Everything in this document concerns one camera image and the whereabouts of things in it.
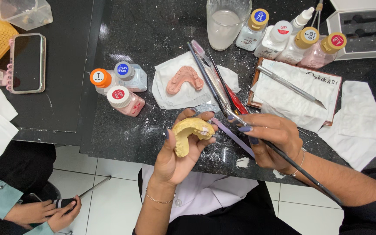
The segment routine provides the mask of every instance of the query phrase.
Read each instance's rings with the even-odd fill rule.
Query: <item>pink bottle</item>
[[[107,99],[113,108],[131,117],[136,117],[146,103],[144,99],[123,86],[110,88],[107,92]]]
[[[304,53],[304,58],[297,66],[319,69],[334,61],[337,52],[345,46],[346,37],[342,33],[334,32],[329,36],[320,36],[319,40]]]

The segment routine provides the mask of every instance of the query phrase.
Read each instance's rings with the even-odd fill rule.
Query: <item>hand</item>
[[[74,219],[78,216],[79,211],[81,210],[81,207],[82,207],[82,203],[78,195],[76,195],[74,199],[76,199],[76,201],[72,201],[64,208],[61,208],[60,211],[56,212],[47,221],[47,223],[49,224],[53,232],[56,233],[64,229],[65,227],[68,227],[74,221]],[[69,212],[69,214],[65,215],[65,213],[68,210],[72,209],[72,207],[74,207],[75,204],[76,204],[76,207],[71,212]]]
[[[30,229],[28,224],[44,223],[50,216],[55,214],[59,209],[56,209],[52,200],[33,202],[27,204],[15,204],[13,208],[5,216],[5,220],[14,222],[20,226]]]
[[[296,171],[293,166],[263,141],[256,139],[264,139],[274,143],[293,161],[300,164],[304,154],[301,150],[302,140],[298,134],[297,125],[293,121],[272,114],[260,113],[241,115],[240,118],[251,126],[241,127],[239,131],[249,136],[250,145],[255,153],[256,163],[260,167],[276,169],[284,174],[291,174]]]
[[[178,115],[174,125],[181,120],[190,118],[194,114],[194,109],[185,109]],[[203,112],[195,118],[200,118],[204,121],[208,121],[212,117],[214,117],[213,112]],[[217,131],[218,129],[216,125],[213,125],[213,128],[214,131]],[[167,138],[158,154],[158,157],[156,158],[152,178],[157,179],[158,182],[169,183],[173,186],[176,186],[180,182],[182,182],[182,180],[185,179],[185,177],[192,170],[203,149],[207,145],[214,143],[216,139],[214,137],[211,137],[209,140],[200,141],[198,139],[198,136],[191,134],[188,137],[189,153],[187,156],[179,158],[174,152],[176,140],[173,131],[169,129],[166,131],[168,132],[166,135]]]

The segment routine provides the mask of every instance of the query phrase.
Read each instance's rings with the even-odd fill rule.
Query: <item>phone case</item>
[[[29,90],[29,91],[16,91],[13,87],[13,74],[15,69],[15,61],[14,61],[14,47],[15,47],[15,39],[17,37],[22,36],[31,36],[31,35],[39,35],[41,37],[41,43],[40,43],[40,85],[39,88],[36,90]],[[46,83],[46,37],[39,34],[39,33],[33,33],[33,34],[19,34],[14,35],[10,40],[10,63],[7,65],[7,75],[6,79],[8,81],[7,90],[9,90],[13,94],[29,94],[29,93],[40,93],[43,92],[45,89],[45,83]]]

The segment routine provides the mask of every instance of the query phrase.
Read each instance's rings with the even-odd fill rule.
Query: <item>dental stone model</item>
[[[201,90],[204,86],[204,81],[198,77],[197,72],[191,66],[182,66],[175,76],[168,82],[166,92],[168,94],[176,94],[181,89],[182,83],[189,82],[195,89]]]
[[[178,122],[172,128],[172,131],[175,134],[176,139],[175,153],[176,156],[180,158],[188,155],[189,135],[194,134],[198,136],[200,140],[209,140],[214,134],[214,129],[211,124],[196,117],[189,117]]]

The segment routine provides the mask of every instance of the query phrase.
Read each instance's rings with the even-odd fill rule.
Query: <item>pink wax denture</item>
[[[176,94],[181,89],[182,83],[189,82],[195,89],[201,90],[204,86],[204,81],[198,77],[197,72],[191,66],[182,66],[175,76],[168,82],[166,92],[168,94]]]

